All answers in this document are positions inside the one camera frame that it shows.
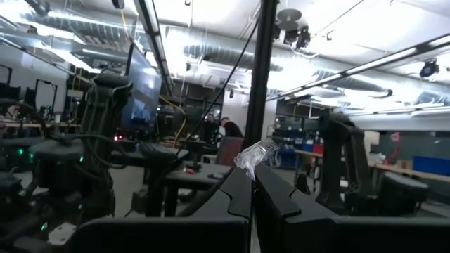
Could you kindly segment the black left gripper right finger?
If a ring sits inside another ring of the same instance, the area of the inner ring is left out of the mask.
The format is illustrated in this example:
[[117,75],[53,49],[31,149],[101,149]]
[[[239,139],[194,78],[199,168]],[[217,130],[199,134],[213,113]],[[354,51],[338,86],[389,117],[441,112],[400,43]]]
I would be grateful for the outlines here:
[[266,166],[255,169],[257,234],[270,253],[449,251],[449,220],[339,216]]

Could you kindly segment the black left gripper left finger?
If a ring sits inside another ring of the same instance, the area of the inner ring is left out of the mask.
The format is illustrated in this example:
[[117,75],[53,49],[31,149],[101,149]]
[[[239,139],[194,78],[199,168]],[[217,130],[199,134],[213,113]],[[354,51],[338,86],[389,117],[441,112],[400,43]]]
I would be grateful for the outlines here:
[[233,169],[190,216],[96,219],[80,226],[69,253],[247,252],[252,181]]

